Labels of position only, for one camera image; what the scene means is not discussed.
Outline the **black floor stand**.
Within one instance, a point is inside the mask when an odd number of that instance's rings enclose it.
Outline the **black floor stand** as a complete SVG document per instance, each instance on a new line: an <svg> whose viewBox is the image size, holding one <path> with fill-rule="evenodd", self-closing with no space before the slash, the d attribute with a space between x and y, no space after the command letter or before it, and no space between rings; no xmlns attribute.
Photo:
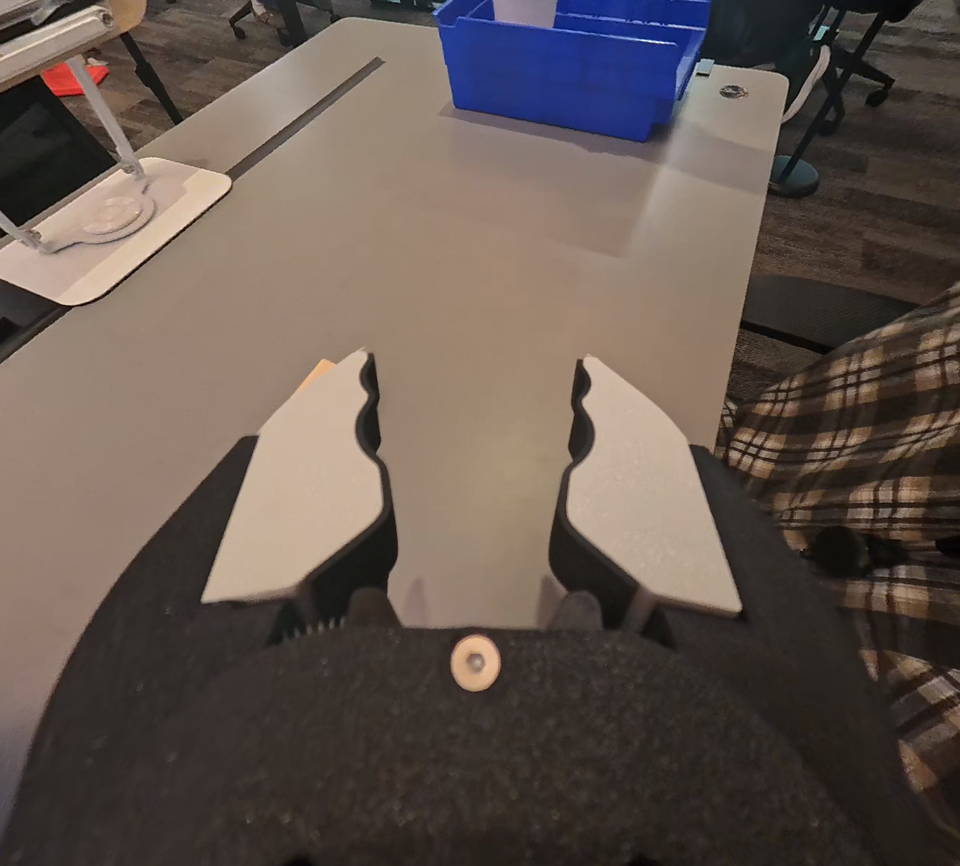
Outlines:
<svg viewBox="0 0 960 866"><path fill-rule="evenodd" d="M847 85L862 73L866 52L882 26L882 19L875 19L856 48L847 49L840 43L839 35L848 12L826 5L808 37L774 64L774 71L788 82L781 124L792 121L818 87L824 91L823 102L798 144L790 153L774 158L769 192L775 196L801 199L819 188L820 174L806 160L806 152L815 138L826 138L838 131L846 116Z"/></svg>

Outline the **white paper cup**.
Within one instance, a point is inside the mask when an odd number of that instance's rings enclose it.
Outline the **white paper cup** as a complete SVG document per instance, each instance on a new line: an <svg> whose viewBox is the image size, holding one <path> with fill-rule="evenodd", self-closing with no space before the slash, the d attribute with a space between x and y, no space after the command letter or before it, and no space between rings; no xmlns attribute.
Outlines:
<svg viewBox="0 0 960 866"><path fill-rule="evenodd" d="M558 0L492 0L497 22L551 29L557 15Z"/></svg>

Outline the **white document stand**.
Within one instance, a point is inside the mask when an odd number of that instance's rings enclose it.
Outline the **white document stand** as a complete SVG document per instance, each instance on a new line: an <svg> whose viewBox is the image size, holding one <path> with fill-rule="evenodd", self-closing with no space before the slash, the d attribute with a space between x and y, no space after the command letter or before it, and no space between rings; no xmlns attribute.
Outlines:
<svg viewBox="0 0 960 866"><path fill-rule="evenodd" d="M2 15L2 92L67 63L112 140L117 161L23 225L2 211L2 290L15 287L73 308L101 299L231 189L223 173L139 158L83 57L126 40L147 0L34 0Z"/></svg>

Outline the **orange traffic cone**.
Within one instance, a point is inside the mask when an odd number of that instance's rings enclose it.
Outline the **orange traffic cone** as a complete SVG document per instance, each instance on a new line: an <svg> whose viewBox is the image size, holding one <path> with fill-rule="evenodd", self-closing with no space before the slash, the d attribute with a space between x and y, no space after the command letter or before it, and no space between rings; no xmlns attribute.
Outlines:
<svg viewBox="0 0 960 866"><path fill-rule="evenodd" d="M91 82L99 86L109 75L110 67L102 60L83 57L83 67ZM42 70L41 78L47 88L59 98L84 95L84 88L66 62Z"/></svg>

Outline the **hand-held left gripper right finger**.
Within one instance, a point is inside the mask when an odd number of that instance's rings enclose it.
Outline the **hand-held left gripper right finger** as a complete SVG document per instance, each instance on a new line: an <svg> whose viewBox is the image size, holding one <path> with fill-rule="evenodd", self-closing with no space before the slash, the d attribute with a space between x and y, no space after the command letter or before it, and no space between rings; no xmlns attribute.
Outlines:
<svg viewBox="0 0 960 866"><path fill-rule="evenodd" d="M606 629L642 630L658 609L736 620L743 602L690 444L597 356L577 361L570 462L549 566L598 603Z"/></svg>

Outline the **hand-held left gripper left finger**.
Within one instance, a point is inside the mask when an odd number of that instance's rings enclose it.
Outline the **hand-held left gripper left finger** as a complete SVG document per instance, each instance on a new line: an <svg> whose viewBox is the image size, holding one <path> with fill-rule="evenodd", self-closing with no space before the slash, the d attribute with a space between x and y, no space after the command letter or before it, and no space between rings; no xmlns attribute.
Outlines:
<svg viewBox="0 0 960 866"><path fill-rule="evenodd" d="M357 591L387 590L399 537L378 455L377 373L374 353L359 349L259 429L204 605L292 601L343 616Z"/></svg>

